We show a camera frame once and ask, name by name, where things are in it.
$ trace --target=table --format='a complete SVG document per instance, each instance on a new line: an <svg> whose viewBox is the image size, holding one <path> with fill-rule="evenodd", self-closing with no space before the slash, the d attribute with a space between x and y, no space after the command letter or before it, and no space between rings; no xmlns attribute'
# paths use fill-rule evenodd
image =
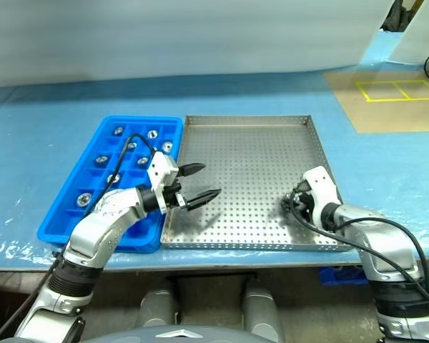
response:
<svg viewBox="0 0 429 343"><path fill-rule="evenodd" d="M383 63L380 34L347 70ZM345 203L408 226L429 257L429 133L357 134L321 71L178 76L0 88L0 270L44 270L54 247L36 230L100 121L109 115L311 115ZM359 263L349 252L159 249L114 254L108 269L214 269Z"/></svg>

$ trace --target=metal nut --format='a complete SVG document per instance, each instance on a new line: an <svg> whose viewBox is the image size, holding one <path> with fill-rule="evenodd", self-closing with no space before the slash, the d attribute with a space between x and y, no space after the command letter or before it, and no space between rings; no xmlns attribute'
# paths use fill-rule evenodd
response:
<svg viewBox="0 0 429 343"><path fill-rule="evenodd" d="M89 202L91 202L92 194L90 193L83 193L81 194L77 199L77 206L78 207L86 207Z"/></svg>
<svg viewBox="0 0 429 343"><path fill-rule="evenodd" d="M104 164L106 161L108 161L108 156L99 156L95 159L97 164Z"/></svg>
<svg viewBox="0 0 429 343"><path fill-rule="evenodd" d="M122 132L124 132L124 127L122 127L122 126L118 126L118 127L114 130L114 135L115 135L115 136L119 136L120 134L122 134Z"/></svg>
<svg viewBox="0 0 429 343"><path fill-rule="evenodd" d="M109 180L112 179L113 174L108 175L107 177L107 183L109 182ZM121 179L121 177L119 176L119 174L117 174L114 178L113 184L116 184L117 182L119 182L119 179Z"/></svg>
<svg viewBox="0 0 429 343"><path fill-rule="evenodd" d="M138 159L137 164L143 165L148 163L149 159L147 157L142 157L141 159Z"/></svg>
<svg viewBox="0 0 429 343"><path fill-rule="evenodd" d="M173 147L173 143L170 141L165 141L162 145L162 151L170 153Z"/></svg>
<svg viewBox="0 0 429 343"><path fill-rule="evenodd" d="M151 130L151 131L148 131L148 138L157 138L157 136L158 136L158 133L157 133L157 131L156 130Z"/></svg>

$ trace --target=perforated metal tray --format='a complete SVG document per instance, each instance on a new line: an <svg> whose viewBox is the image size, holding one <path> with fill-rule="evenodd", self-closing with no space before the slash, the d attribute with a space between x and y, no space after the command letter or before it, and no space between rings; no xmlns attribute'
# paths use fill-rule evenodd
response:
<svg viewBox="0 0 429 343"><path fill-rule="evenodd" d="M281 215L280 200L304 172L323 165L330 173L309 116L189 116L179 163L191 162L207 166L181 178L184 193L222 193L193 212L168 213L161 237L166 247L349 249Z"/></svg>

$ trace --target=silver robot arm segment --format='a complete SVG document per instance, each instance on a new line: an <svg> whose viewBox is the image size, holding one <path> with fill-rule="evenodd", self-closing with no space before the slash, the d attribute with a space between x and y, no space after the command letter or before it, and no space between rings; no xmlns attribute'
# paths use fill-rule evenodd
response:
<svg viewBox="0 0 429 343"><path fill-rule="evenodd" d="M186 200L177 177L204 168L204 164L176 165L173 158L154 153L148 168L150 188L133 187L107 192L94 211L74 228L59 261L41 288L15 337L35 343L78 342L85 322L83 308L92 299L92 290L128 228L147 213L180 207L190 211L213 200L220 189L205 191Z"/></svg>
<svg viewBox="0 0 429 343"><path fill-rule="evenodd" d="M311 219L318 229L330 231L351 219L384 218L377 212L340 204L335 184L322 166L304 173L303 180L314 201ZM398 228L384 222L362 221L347 225L343 231L346 238L380 252L421 282L423 275L412 242ZM429 342L429 304L415 285L383 260L360 249L357 252L373 290L383 341Z"/></svg>

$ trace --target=floor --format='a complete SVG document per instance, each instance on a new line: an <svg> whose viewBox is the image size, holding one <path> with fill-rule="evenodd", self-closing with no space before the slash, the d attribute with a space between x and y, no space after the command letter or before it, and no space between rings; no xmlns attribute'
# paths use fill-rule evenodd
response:
<svg viewBox="0 0 429 343"><path fill-rule="evenodd" d="M324 287L317 270L311 268L256 272L275 297L286 342L373 343L381 336L368 286ZM87 321L83 338L134 328L142 297L165 276L164 273L104 274L92 305L83 316ZM244 281L251 276L252 273L178 278L182 324L241 329L240 295Z"/></svg>

